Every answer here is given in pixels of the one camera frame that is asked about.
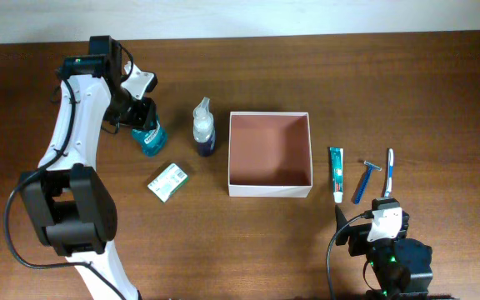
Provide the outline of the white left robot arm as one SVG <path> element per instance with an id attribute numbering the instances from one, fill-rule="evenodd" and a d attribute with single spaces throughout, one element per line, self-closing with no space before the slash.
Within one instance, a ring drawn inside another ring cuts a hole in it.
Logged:
<path id="1" fill-rule="evenodd" d="M 138 130 L 158 126 L 147 97 L 157 78 L 123 63 L 128 50 L 109 36 L 93 36 L 88 52 L 66 57 L 57 71 L 61 102 L 47 151 L 36 170 L 12 191 L 27 210 L 39 242 L 74 267 L 95 299 L 139 299 L 119 259 L 115 202 L 96 172 L 102 125 Z"/>

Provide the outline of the clear spray bottle dark liquid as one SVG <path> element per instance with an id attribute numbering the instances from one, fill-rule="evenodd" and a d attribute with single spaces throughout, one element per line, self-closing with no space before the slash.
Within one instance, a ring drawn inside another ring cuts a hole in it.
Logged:
<path id="1" fill-rule="evenodd" d="M 193 110 L 193 136 L 200 156 L 208 157 L 213 154 L 216 131 L 209 97 L 204 97 Z"/>

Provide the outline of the teal Listerine mouthwash bottle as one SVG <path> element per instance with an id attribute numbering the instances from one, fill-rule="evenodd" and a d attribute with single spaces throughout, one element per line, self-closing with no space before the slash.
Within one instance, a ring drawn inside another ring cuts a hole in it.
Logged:
<path id="1" fill-rule="evenodd" d="M 133 129 L 131 135 L 140 145 L 142 152 L 148 157 L 156 156 L 168 140 L 168 135 L 159 118 L 157 118 L 157 127 L 155 129 L 149 131 Z"/>

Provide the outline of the green white Dettol soap box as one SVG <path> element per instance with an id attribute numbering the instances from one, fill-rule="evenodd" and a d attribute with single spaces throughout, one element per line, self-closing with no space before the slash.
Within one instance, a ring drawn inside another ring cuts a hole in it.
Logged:
<path id="1" fill-rule="evenodd" d="M 165 203 L 187 180 L 188 175 L 176 163 L 171 163 L 147 185 L 147 188 Z"/>

